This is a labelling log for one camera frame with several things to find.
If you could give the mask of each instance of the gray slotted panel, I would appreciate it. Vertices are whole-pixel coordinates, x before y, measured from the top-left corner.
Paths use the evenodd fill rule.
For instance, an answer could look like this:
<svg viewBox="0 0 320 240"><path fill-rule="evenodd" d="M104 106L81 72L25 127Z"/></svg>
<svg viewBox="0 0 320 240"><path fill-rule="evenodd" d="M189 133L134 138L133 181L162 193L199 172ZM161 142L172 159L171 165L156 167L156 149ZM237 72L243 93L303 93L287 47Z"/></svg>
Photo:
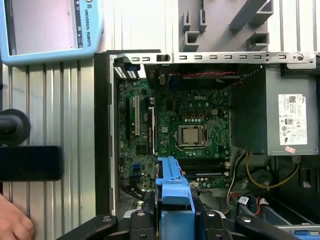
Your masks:
<svg viewBox="0 0 320 240"><path fill-rule="evenodd" d="M3 69L3 109L25 112L26 145L61 145L64 176L56 182L3 184L3 195L55 240L95 216L93 60Z"/></svg>

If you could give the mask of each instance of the gray metal bracket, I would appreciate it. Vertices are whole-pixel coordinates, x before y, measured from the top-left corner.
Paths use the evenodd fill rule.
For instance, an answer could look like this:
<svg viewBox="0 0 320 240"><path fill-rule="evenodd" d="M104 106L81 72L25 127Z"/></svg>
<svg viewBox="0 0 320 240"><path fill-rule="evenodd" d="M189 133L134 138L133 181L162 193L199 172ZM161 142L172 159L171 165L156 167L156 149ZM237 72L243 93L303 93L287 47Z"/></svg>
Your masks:
<svg viewBox="0 0 320 240"><path fill-rule="evenodd" d="M183 32L190 31L191 23L190 23L190 10L183 13Z"/></svg>
<svg viewBox="0 0 320 240"><path fill-rule="evenodd" d="M274 14L274 1L270 0L256 12L254 17L249 21L249 25L253 28L257 28L264 24L272 14Z"/></svg>
<svg viewBox="0 0 320 240"><path fill-rule="evenodd" d="M199 31L203 33L207 28L206 24L206 11L204 9L200 9L200 24L199 24Z"/></svg>
<svg viewBox="0 0 320 240"><path fill-rule="evenodd" d="M248 51L261 51L269 45L269 33L257 31L247 39L246 43Z"/></svg>
<svg viewBox="0 0 320 240"><path fill-rule="evenodd" d="M184 52L196 52L199 43L197 42L197 38L199 36L199 31L186 31L184 34Z"/></svg>
<svg viewBox="0 0 320 240"><path fill-rule="evenodd" d="M247 0L229 25L231 31L241 30L256 15L266 0Z"/></svg>

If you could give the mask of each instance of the blue plastic bracket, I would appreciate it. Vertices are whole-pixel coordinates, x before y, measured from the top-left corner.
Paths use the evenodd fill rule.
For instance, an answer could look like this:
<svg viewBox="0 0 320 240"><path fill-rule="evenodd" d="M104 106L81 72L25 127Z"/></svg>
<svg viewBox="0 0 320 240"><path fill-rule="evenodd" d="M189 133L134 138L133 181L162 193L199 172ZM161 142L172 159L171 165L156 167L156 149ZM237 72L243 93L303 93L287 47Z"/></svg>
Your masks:
<svg viewBox="0 0 320 240"><path fill-rule="evenodd" d="M162 240L195 239L195 207L188 180L182 175L178 161L173 157L158 157L163 178L155 183L162 186L162 205L184 205L190 210L163 210L161 212Z"/></svg>

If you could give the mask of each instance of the pcie slot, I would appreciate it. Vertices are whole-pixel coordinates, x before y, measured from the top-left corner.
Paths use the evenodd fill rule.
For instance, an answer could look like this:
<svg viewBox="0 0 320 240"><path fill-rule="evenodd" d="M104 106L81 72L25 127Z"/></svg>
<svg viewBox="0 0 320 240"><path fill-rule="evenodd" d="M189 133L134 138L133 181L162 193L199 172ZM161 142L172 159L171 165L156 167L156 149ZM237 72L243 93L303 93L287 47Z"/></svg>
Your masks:
<svg viewBox="0 0 320 240"><path fill-rule="evenodd" d="M125 99L125 138L128 141L130 145L130 134L131 134L131 129L130 129L130 98L127 97Z"/></svg>
<svg viewBox="0 0 320 240"><path fill-rule="evenodd" d="M148 107L148 153L155 154L155 107Z"/></svg>
<svg viewBox="0 0 320 240"><path fill-rule="evenodd" d="M134 96L134 134L140 135L140 96Z"/></svg>

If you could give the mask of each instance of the yellow wire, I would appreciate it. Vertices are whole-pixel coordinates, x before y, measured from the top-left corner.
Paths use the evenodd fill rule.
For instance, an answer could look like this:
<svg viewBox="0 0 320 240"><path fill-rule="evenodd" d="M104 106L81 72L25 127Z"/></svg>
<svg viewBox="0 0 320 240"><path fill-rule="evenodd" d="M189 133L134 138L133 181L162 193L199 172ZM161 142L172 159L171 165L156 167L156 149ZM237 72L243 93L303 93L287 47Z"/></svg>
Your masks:
<svg viewBox="0 0 320 240"><path fill-rule="evenodd" d="M246 173L248 174L251 182L256 185L257 187L261 188L261 189L274 189L274 188L277 188L279 186L281 186L282 184L288 182L297 172L298 172L298 169L299 169L299 163L298 163L298 166L296 168L296 170L294 171L293 174L291 174L288 178L284 179L283 181L275 184L275 185L272 185L272 186L265 186L265 185L261 185L259 183L257 183L250 175L250 170L249 170L249 153L250 151L247 150L246 153L245 153L245 170L246 170Z"/></svg>

